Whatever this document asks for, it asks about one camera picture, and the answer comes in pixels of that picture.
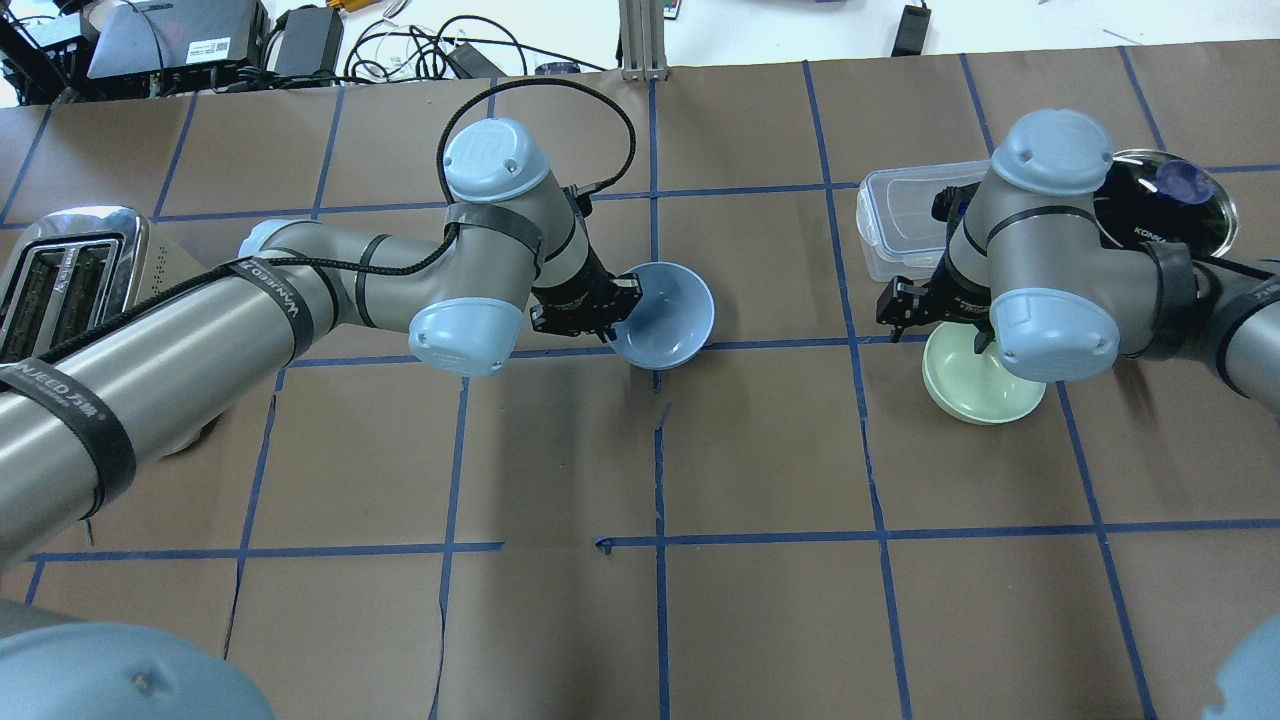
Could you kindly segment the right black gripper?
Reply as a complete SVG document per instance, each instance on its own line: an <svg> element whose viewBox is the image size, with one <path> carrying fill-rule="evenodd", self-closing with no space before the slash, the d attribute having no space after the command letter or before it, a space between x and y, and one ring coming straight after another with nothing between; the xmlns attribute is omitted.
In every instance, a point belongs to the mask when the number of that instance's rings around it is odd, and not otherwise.
<svg viewBox="0 0 1280 720"><path fill-rule="evenodd" d="M984 354L995 342L989 287L965 275L952 258L956 237L972 250L963 222L978 188L978 183L952 184L934 196L931 215L945 223L945 247L937 268L925 284L892 278L877 299L876 323L890 329L891 345L899 343L908 329L932 325L936 319L974 325L974 355Z"/></svg>

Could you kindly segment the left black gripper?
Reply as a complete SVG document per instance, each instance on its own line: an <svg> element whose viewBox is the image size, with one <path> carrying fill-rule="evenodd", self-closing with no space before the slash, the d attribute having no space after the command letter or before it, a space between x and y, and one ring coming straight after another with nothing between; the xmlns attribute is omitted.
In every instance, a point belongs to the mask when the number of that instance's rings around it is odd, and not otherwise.
<svg viewBox="0 0 1280 720"><path fill-rule="evenodd" d="M585 223L593 209L590 196L572 184L562 191L573 225L567 240L547 255L541 269L567 270L570 275L558 284L532 287L538 301L530 310L532 329L566 337L594 334L608 345L617 338L614 325L625 322L643 299L643 284L636 272L616 275L604 268Z"/></svg>

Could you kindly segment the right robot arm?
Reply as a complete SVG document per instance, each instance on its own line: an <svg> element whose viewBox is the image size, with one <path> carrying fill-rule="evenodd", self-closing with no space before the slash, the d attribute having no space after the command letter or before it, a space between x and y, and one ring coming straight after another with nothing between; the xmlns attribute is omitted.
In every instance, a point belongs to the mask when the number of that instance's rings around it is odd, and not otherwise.
<svg viewBox="0 0 1280 720"><path fill-rule="evenodd" d="M1097 208L1107 176L1130 193L1115 211L1170 222L1183 208L1147 183L1161 152L1119 156L1097 120L1030 111L998 140L979 174L963 170L942 202L940 167L911 208L943 237L925 278L870 293L876 338L895 334L914 409L980 424L933 402L922 359L941 323L988 342L982 360L1041 384L1034 407L963 448L975 488L1001 448L1016 470L1076 486L1082 516L1053 497L1021 530L978 520L952 534L963 560L980 550L1064 559L1068 674L1055 702L1070 717L1198 719L1221 701L1224 660L1277 615L1277 260L1197 258L1187 243L1132 225L1115 243Z"/></svg>

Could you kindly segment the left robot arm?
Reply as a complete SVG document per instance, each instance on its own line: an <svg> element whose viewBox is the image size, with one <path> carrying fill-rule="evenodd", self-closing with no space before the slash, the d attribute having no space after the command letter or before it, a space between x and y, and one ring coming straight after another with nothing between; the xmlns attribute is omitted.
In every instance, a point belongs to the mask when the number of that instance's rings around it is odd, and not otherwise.
<svg viewBox="0 0 1280 720"><path fill-rule="evenodd" d="M640 295L591 247L591 195L529 129L442 136L442 241L316 220L257 224L239 256L46 354L3 368L3 566L119 498L246 391L338 325L406 336L421 363L497 374L525 323L613 336Z"/></svg>

